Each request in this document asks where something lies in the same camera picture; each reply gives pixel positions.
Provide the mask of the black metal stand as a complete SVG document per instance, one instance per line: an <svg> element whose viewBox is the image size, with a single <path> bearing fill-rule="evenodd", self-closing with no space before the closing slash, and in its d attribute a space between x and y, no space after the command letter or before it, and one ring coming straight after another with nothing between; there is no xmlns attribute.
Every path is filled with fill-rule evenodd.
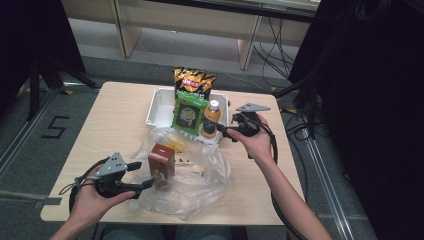
<svg viewBox="0 0 424 240"><path fill-rule="evenodd" d="M291 85L273 94L275 98L280 98L298 90L294 103L298 108L308 108L307 130L312 139L315 138L316 84L321 79L326 64L328 42L329 37L307 33L288 77Z"/></svg>

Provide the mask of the green snack packet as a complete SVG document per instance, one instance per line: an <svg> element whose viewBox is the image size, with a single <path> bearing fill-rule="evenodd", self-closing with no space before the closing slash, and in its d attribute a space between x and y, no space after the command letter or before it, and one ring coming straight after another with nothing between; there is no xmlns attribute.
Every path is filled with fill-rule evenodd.
<svg viewBox="0 0 424 240"><path fill-rule="evenodd" d="M172 128L197 136L208 101L181 91L177 94Z"/></svg>

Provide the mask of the aluminium floor rail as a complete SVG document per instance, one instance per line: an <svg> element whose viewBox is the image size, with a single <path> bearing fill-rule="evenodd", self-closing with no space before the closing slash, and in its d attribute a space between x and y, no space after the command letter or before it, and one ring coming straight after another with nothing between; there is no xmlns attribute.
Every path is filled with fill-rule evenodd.
<svg viewBox="0 0 424 240"><path fill-rule="evenodd" d="M306 128L302 131L302 134L306 138L308 151L312 158L312 162L317 172L318 179L321 183L340 238L341 240L355 240L350 222L345 214L341 202L339 201L327 168L324 164L321 152L318 148L315 138L313 137L313 131L308 129L309 125L304 116L298 117L298 121L306 126Z"/></svg>
<svg viewBox="0 0 424 240"><path fill-rule="evenodd" d="M19 132L7 148L0 154L0 181L3 179L15 159L22 151L31 135L38 127L45 115L46 109L58 95L57 91L49 92L41 100L39 110L32 116L30 120L26 120Z"/></svg>

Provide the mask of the brown drink carton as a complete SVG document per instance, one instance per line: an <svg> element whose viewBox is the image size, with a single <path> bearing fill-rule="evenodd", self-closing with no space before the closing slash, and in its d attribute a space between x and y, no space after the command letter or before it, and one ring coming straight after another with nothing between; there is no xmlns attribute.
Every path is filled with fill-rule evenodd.
<svg viewBox="0 0 424 240"><path fill-rule="evenodd" d="M148 162L156 188L165 186L175 175L175 151L172 148L157 143L148 155Z"/></svg>

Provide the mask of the person's right hand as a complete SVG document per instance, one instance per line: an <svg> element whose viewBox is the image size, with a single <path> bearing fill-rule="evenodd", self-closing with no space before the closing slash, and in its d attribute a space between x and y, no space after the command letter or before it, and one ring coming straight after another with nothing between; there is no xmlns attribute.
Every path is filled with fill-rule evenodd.
<svg viewBox="0 0 424 240"><path fill-rule="evenodd" d="M247 154L255 160L257 164L273 163L271 137L261 129L256 135L247 137L240 132L229 129L228 133L241 142Z"/></svg>

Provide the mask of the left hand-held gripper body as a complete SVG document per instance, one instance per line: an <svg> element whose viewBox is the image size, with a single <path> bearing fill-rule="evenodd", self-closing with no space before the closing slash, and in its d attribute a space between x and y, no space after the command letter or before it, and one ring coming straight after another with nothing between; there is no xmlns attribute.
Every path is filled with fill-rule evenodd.
<svg viewBox="0 0 424 240"><path fill-rule="evenodd" d="M122 182L128 165L119 152L109 157L95 174L96 191L105 198L115 197L123 192L132 191L129 184Z"/></svg>

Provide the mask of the black yellow chip bag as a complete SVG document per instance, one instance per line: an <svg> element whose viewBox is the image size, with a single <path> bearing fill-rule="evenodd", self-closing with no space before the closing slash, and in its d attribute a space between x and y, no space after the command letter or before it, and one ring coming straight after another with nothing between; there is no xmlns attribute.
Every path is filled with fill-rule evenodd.
<svg viewBox="0 0 424 240"><path fill-rule="evenodd" d="M216 77L199 69L178 67L174 69L175 96L187 92L200 98L209 99Z"/></svg>

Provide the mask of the black tripod stand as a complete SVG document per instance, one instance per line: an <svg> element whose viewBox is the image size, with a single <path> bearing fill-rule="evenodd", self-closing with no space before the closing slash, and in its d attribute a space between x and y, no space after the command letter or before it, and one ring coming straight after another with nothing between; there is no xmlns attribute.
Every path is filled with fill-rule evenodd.
<svg viewBox="0 0 424 240"><path fill-rule="evenodd" d="M40 111L40 80L42 77L49 89L61 90L64 82L59 76L59 72L64 71L76 80L92 89L99 89L100 85L86 77L83 73L74 70L64 62L46 54L36 55L30 63L30 106L27 120L31 121Z"/></svg>

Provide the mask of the orange juice bottle white cap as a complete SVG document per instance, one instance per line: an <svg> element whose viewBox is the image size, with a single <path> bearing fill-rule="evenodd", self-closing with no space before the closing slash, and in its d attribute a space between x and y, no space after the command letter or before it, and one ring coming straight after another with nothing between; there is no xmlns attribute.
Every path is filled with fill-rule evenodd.
<svg viewBox="0 0 424 240"><path fill-rule="evenodd" d="M213 139L217 132L217 123L221 117L220 103L217 100L211 100L204 110L204 118L201 134L206 139Z"/></svg>

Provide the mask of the person's left hand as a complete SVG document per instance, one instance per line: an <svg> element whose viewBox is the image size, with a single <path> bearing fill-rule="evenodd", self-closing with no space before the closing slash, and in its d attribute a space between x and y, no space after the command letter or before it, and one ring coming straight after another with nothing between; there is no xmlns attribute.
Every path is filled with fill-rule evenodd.
<svg viewBox="0 0 424 240"><path fill-rule="evenodd" d="M131 199L134 195L134 191L127 191L112 198L104 198L97 193L95 181L86 179L76 194L68 220L83 225L92 225L98 222L112 207Z"/></svg>

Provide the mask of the person's legs in jeans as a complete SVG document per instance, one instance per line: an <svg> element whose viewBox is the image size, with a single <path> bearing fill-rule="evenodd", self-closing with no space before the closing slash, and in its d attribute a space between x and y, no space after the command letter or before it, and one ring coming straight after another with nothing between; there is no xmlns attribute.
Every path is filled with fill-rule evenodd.
<svg viewBox="0 0 424 240"><path fill-rule="evenodd" d="M110 224L103 240L233 240L228 226Z"/></svg>

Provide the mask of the yellow snack packet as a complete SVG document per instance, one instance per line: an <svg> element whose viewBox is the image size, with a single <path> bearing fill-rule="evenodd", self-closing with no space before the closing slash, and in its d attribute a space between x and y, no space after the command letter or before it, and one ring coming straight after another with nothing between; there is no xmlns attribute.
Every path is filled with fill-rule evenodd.
<svg viewBox="0 0 424 240"><path fill-rule="evenodd" d="M190 143L187 138L178 134L167 135L164 138L167 147L173 149L176 153L182 153L188 150Z"/></svg>

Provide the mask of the dark curtain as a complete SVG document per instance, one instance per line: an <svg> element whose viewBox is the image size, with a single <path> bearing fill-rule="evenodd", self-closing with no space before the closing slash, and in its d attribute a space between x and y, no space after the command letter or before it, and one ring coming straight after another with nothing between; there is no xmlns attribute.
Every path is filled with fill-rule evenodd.
<svg viewBox="0 0 424 240"><path fill-rule="evenodd" d="M86 72L62 0L0 0L0 115L39 55Z"/></svg>
<svg viewBox="0 0 424 240"><path fill-rule="evenodd" d="M424 240L424 0L364 0L317 82L377 240Z"/></svg>

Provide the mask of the white plastic bin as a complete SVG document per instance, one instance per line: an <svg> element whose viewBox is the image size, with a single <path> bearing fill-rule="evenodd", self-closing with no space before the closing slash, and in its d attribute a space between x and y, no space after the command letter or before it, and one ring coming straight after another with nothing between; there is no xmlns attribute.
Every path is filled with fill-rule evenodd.
<svg viewBox="0 0 424 240"><path fill-rule="evenodd" d="M202 118L197 136L172 128L171 124L174 117L176 100L177 96L175 96L175 91L173 89L156 88L153 92L149 112L146 118L147 126L150 128L170 127L187 138L207 144L216 144L220 141L222 134L219 131L216 132L216 136L213 139L206 139L202 136L201 129L204 116ZM218 123L228 126L228 97L224 94L210 94L209 99L207 100L208 104L211 100L217 100L220 103L221 117Z"/></svg>

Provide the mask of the clear plastic bag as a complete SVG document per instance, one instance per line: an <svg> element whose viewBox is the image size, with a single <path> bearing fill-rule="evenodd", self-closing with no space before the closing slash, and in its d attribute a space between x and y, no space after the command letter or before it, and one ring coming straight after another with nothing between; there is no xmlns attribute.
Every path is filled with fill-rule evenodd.
<svg viewBox="0 0 424 240"><path fill-rule="evenodd" d="M134 182L140 183L152 176L148 154L157 143L165 145L164 138L171 134L183 136L168 127L152 129L142 138L140 148L133 155L134 160L142 163L142 167L133 174ZM153 184L143 191L138 199L129 203L130 208L187 220L215 204L224 194L232 184L234 175L219 145L187 139L190 143L188 150L175 152L175 175L162 188L156 188Z"/></svg>

